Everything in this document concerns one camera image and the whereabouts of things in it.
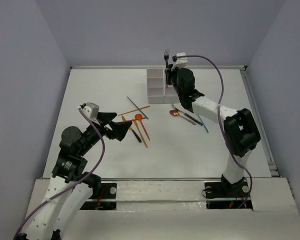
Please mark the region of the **pink handled silver fork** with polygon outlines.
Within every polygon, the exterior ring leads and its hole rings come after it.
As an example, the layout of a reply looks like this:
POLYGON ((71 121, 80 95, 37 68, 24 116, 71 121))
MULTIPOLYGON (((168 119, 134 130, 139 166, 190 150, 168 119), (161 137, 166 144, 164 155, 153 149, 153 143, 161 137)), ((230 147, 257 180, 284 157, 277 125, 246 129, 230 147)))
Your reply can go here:
POLYGON ((170 55, 170 49, 166 48, 164 51, 164 61, 165 61, 165 68, 169 68, 169 55, 170 55))

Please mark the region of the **blue metal fork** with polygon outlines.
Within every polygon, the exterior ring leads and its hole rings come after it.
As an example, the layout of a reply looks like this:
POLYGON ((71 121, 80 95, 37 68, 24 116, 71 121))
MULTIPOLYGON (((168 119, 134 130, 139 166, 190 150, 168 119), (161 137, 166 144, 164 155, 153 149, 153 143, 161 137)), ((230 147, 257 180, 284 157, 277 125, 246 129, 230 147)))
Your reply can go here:
POLYGON ((200 117, 199 114, 197 114, 197 117, 198 117, 198 119, 200 120, 200 122, 201 122, 202 126, 204 127, 205 131, 206 131, 207 133, 209 133, 208 128, 206 127, 205 123, 203 122, 203 120, 202 120, 202 118, 200 117))

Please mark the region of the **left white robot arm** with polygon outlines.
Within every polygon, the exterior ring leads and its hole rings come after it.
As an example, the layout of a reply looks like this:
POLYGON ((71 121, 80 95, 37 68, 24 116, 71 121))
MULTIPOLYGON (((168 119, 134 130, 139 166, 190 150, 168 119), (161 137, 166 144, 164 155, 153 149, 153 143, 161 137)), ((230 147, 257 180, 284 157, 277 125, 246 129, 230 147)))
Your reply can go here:
POLYGON ((89 198, 101 197, 105 190, 101 177, 86 172, 84 155, 104 138, 122 141, 132 125, 130 121, 114 122, 114 112, 82 113, 89 126, 63 130, 60 151, 52 170, 45 196, 16 231, 16 240, 61 240, 71 221, 89 198))

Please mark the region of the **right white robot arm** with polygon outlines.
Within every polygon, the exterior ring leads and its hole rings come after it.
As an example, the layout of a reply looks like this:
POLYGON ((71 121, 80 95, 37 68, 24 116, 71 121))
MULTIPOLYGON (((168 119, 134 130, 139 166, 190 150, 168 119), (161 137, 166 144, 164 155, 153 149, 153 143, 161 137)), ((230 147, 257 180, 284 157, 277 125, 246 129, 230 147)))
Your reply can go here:
POLYGON ((194 73, 188 68, 168 65, 164 70, 166 84, 172 86, 178 95, 181 106, 196 115, 201 115, 220 127, 229 158, 217 187, 210 193, 232 196, 244 185, 244 173, 250 153, 261 140, 261 135, 251 111, 247 108, 236 110, 209 99, 195 88, 194 73))

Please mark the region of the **left white divided container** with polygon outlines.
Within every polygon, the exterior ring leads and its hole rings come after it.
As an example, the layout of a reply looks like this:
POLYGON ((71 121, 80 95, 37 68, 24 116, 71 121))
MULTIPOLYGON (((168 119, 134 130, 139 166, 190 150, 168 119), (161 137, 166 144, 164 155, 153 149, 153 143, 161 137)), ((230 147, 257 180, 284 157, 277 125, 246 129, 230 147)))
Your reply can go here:
POLYGON ((146 70, 147 101, 149 104, 164 103, 164 69, 148 68, 146 70))

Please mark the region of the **white divided container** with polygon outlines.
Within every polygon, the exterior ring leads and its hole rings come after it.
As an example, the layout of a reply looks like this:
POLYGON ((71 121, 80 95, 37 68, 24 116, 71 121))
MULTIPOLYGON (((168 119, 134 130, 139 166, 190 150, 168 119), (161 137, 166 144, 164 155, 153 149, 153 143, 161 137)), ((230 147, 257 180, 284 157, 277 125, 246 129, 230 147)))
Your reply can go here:
POLYGON ((175 90, 174 85, 168 85, 166 88, 166 80, 164 74, 164 101, 165 104, 177 104, 179 103, 179 96, 175 90))
POLYGON ((148 68, 146 70, 147 101, 149 104, 164 103, 164 69, 148 68))

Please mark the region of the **right white divided container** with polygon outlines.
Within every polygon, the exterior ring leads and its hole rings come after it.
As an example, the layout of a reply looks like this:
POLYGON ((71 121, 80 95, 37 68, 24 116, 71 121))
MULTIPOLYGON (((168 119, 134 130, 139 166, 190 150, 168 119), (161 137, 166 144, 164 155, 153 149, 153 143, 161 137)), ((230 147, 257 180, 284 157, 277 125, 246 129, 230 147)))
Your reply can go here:
POLYGON ((174 85, 168 85, 166 88, 166 80, 164 74, 164 101, 165 104, 177 104, 179 103, 179 96, 175 90, 174 85))

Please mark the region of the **orange plastic spoon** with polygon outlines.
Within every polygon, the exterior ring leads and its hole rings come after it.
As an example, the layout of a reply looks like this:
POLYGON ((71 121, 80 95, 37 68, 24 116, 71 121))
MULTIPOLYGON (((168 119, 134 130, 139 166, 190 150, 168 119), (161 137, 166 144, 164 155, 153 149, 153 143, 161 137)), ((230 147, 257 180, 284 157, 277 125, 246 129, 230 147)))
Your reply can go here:
POLYGON ((142 115, 140 113, 136 114, 134 117, 135 118, 131 119, 130 121, 134 123, 134 125, 135 125, 135 127, 137 128, 138 131, 140 131, 139 125, 138 125, 138 122, 139 122, 141 124, 141 127, 142 127, 146 137, 148 138, 148 140, 150 140, 150 136, 147 132, 147 129, 146 129, 145 125, 143 124, 143 120, 146 119, 146 118, 142 117, 142 115))

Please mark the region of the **teal chopstick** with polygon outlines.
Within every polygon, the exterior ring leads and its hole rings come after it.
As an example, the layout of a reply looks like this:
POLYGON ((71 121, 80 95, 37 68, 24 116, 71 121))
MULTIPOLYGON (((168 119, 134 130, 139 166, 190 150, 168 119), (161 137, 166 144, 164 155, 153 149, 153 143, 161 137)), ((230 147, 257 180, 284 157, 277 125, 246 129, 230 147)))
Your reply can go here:
POLYGON ((148 120, 148 116, 142 111, 140 107, 138 107, 132 100, 127 96, 127 99, 136 107, 136 109, 148 120))

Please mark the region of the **orange chopstick upper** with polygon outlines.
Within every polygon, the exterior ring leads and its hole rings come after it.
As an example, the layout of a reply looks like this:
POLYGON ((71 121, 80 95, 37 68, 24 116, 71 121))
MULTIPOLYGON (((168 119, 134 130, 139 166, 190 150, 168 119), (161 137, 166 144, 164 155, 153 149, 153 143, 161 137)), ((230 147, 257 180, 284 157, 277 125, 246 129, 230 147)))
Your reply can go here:
POLYGON ((118 116, 123 116, 123 115, 129 114, 129 113, 133 113, 133 112, 140 112, 140 113, 142 113, 143 109, 147 109, 147 108, 150 108, 150 107, 151 107, 150 105, 143 106, 143 107, 140 107, 140 108, 137 108, 137 109, 134 109, 134 110, 130 110, 130 111, 118 114, 118 116))

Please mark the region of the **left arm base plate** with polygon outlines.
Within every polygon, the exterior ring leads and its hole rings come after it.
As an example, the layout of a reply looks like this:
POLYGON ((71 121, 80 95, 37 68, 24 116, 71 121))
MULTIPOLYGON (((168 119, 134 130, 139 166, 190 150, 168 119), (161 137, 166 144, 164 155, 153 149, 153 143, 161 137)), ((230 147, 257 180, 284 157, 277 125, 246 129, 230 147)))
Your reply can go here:
POLYGON ((80 210, 112 211, 117 209, 117 183, 102 182, 100 190, 93 192, 92 196, 81 206, 80 210))

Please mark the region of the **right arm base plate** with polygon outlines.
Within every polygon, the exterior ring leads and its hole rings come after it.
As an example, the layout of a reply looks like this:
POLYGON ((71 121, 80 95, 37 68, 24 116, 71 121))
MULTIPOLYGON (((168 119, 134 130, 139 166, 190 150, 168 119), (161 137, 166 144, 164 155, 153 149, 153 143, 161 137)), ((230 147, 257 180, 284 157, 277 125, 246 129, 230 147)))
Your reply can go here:
POLYGON ((239 187, 228 191, 222 189, 221 181, 204 183, 201 195, 205 198, 208 210, 253 209, 251 198, 248 197, 250 188, 244 181, 239 187))

